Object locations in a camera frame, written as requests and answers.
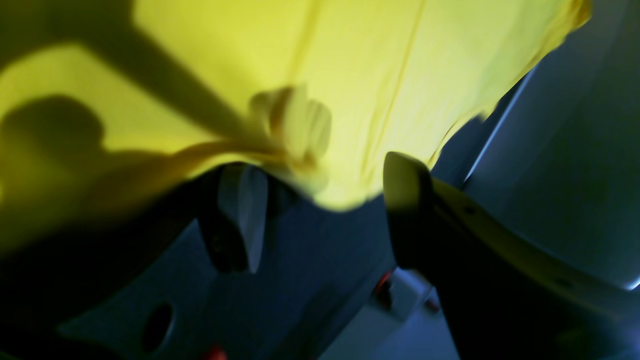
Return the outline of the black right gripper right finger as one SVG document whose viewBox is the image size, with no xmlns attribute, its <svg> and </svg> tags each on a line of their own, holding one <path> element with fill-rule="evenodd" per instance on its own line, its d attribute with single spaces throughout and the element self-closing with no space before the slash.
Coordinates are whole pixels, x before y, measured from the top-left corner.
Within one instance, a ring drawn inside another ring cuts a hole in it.
<svg viewBox="0 0 640 360">
<path fill-rule="evenodd" d="M 393 255 L 438 292 L 462 360 L 637 360 L 639 293 L 505 228 L 409 155 L 387 153 Z"/>
</svg>

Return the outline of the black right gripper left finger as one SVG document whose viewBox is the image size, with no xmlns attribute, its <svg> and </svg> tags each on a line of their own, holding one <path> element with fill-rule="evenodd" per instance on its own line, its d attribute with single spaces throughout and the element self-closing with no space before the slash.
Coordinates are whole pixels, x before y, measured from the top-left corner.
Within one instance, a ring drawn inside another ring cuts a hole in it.
<svg viewBox="0 0 640 360">
<path fill-rule="evenodd" d="M 198 179 L 198 224 L 218 272 L 255 274 L 269 244 L 268 222 L 296 203 L 296 193 L 249 164 L 227 164 Z"/>
</svg>

